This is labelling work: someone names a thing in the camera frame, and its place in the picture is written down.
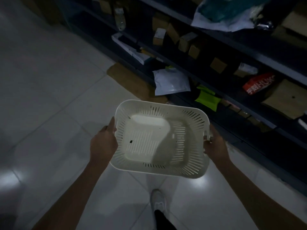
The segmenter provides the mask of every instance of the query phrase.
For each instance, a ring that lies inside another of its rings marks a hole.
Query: bottom shelf
[[[155,86],[152,71],[164,68],[164,63],[152,60],[141,65],[111,39],[111,35],[116,33],[114,29],[86,12],[75,15],[68,23],[76,34]],[[307,196],[307,155],[303,148],[277,131],[262,133],[247,119],[223,105],[218,106],[217,112],[212,111],[195,101],[193,91],[167,97],[176,105],[203,110],[224,139]]]

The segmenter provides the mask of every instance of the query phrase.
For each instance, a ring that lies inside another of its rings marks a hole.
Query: hand
[[[212,142],[205,140],[204,138],[204,149],[208,157],[213,161],[214,164],[221,162],[230,161],[227,146],[223,137],[220,136],[218,131],[210,124],[210,130],[213,134]]]
[[[115,118],[112,117],[109,125],[104,126],[91,139],[91,163],[105,166],[108,165],[118,147],[114,136],[115,131]]]

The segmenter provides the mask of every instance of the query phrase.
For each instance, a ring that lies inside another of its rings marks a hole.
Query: leg
[[[154,189],[151,192],[150,205],[156,220],[157,230],[176,230],[174,225],[172,225],[171,222],[166,218],[166,201],[163,194],[158,189]]]

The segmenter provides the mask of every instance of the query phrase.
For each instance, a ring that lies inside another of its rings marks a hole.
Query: clear plastic bottle
[[[122,7],[114,7],[115,22],[118,30],[123,31],[126,28],[126,19]]]

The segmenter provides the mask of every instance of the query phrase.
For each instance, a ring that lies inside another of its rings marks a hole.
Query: person's left hand
[[[91,158],[90,162],[94,164],[107,165],[112,159],[118,144],[114,133],[115,118],[112,117],[108,126],[104,126],[92,139],[91,139]]]

